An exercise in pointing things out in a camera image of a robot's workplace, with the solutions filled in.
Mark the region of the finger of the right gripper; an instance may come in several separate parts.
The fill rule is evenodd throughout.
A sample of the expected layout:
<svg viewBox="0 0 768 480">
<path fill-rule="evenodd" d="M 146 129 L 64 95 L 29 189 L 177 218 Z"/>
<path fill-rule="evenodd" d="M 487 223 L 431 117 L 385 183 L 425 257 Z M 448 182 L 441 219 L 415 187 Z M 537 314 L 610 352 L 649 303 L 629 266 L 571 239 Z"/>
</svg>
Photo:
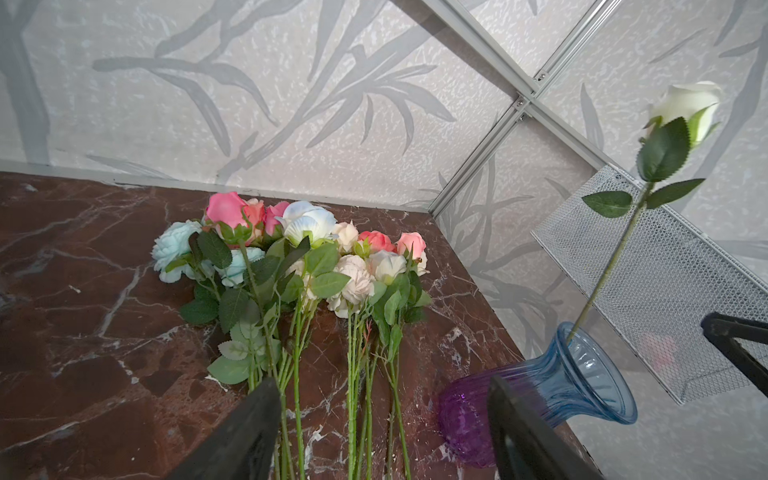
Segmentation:
<svg viewBox="0 0 768 480">
<path fill-rule="evenodd" d="M 767 366 L 739 343 L 739 340 L 747 340 L 767 345 L 767 324 L 712 312 L 702 319 L 700 326 L 704 337 L 767 396 Z"/>
</svg>

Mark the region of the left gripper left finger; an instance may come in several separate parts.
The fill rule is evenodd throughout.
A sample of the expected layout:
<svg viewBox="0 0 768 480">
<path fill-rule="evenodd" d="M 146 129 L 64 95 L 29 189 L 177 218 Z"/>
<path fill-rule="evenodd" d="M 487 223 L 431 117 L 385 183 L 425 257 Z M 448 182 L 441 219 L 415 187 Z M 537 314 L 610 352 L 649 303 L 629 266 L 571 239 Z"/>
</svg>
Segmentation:
<svg viewBox="0 0 768 480">
<path fill-rule="evenodd" d="M 188 455 L 169 479 L 267 479 L 280 425 L 281 402 L 274 379 L 263 380 Z"/>
</svg>

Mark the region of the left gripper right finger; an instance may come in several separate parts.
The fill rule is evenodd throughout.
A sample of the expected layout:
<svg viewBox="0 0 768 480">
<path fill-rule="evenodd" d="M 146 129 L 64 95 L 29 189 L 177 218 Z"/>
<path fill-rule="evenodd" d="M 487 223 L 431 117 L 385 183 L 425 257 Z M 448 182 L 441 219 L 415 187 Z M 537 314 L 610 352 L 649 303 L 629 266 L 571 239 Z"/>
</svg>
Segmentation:
<svg viewBox="0 0 768 480">
<path fill-rule="evenodd" d="M 508 384 L 494 376 L 487 398 L 495 464 L 502 479 L 600 479 Z"/>
</svg>

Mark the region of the blue purple glass vase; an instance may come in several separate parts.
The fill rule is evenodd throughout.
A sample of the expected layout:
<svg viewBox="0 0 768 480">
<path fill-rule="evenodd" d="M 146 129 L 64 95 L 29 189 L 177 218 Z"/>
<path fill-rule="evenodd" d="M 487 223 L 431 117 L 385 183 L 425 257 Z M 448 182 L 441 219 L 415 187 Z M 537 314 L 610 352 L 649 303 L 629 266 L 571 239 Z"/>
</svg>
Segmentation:
<svg viewBox="0 0 768 480">
<path fill-rule="evenodd" d="M 564 322 L 546 351 L 533 359 L 458 379 L 439 395 L 438 423 L 449 448 L 476 468 L 495 465 L 487 399 L 493 377 L 552 428 L 577 415 L 631 425 L 635 399 L 618 367 L 588 334 Z"/>
</svg>

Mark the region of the white rose stem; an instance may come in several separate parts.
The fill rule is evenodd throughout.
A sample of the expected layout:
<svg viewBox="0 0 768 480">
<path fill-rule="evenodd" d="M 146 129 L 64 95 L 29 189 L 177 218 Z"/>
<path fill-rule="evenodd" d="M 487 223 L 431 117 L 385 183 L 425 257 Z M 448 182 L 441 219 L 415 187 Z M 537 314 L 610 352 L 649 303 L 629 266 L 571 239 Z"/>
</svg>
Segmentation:
<svg viewBox="0 0 768 480">
<path fill-rule="evenodd" d="M 641 138 L 636 167 L 644 187 L 638 200 L 624 191 L 603 191 L 586 195 L 582 201 L 604 218 L 630 219 L 605 269 L 568 334 L 572 341 L 590 309 L 619 262 L 640 216 L 646 210 L 659 208 L 690 194 L 704 180 L 695 178 L 659 188 L 657 185 L 675 175 L 688 161 L 690 153 L 716 129 L 714 114 L 721 104 L 722 88 L 711 81 L 679 84 L 669 87 L 662 100 L 654 105 Z"/>
</svg>

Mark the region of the peach carnation stem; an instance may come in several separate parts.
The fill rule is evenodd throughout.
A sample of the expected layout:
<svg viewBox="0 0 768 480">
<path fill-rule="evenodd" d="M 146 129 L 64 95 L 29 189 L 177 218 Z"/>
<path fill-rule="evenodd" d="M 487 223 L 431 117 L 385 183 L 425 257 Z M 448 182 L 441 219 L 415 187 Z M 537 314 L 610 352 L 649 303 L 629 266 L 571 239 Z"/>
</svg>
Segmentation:
<svg viewBox="0 0 768 480">
<path fill-rule="evenodd" d="M 366 261 L 358 255 L 342 256 L 334 268 L 349 278 L 340 293 L 328 300 L 329 309 L 346 321 L 347 331 L 347 478 L 355 479 L 358 468 L 358 408 L 362 375 L 367 361 L 367 330 L 370 298 L 374 295 L 374 277 Z"/>
</svg>

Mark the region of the cream peach flower stem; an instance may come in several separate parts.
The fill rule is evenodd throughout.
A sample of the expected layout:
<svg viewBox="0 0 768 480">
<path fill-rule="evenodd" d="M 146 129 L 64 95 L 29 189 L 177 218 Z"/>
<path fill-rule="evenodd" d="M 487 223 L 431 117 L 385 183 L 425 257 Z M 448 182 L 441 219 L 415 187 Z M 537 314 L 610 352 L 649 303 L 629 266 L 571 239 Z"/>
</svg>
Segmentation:
<svg viewBox="0 0 768 480">
<path fill-rule="evenodd" d="M 289 263 L 289 272 L 298 280 L 299 293 L 293 316 L 291 350 L 293 407 L 295 415 L 296 477 L 306 477 L 305 446 L 301 414 L 300 364 L 307 348 L 312 321 L 322 300 L 342 292 L 349 277 L 335 268 L 341 256 L 350 252 L 358 239 L 358 230 L 348 222 L 322 225 L 308 216 L 292 223 L 286 237 L 301 257 Z"/>
</svg>

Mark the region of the pink white rose bunch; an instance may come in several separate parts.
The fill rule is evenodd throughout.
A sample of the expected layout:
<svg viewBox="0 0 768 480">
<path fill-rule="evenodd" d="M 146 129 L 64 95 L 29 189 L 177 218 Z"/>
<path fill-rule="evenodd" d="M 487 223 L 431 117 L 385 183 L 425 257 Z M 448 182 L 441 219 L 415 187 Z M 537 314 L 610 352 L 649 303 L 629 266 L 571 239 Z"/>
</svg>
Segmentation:
<svg viewBox="0 0 768 480">
<path fill-rule="evenodd" d="M 394 477 L 394 444 L 399 440 L 403 475 L 410 479 L 411 462 L 400 398 L 400 351 L 409 326 L 425 318 L 425 307 L 431 303 L 431 296 L 421 281 L 427 273 L 426 242 L 417 232 L 403 233 L 398 241 L 393 242 L 383 233 L 371 231 L 360 235 L 360 247 L 367 254 L 369 271 L 375 284 L 374 297 L 368 307 L 363 434 L 358 456 L 364 461 L 365 477 L 370 479 L 373 475 L 374 446 L 373 384 L 381 371 L 391 394 L 385 474 L 389 479 Z"/>
</svg>

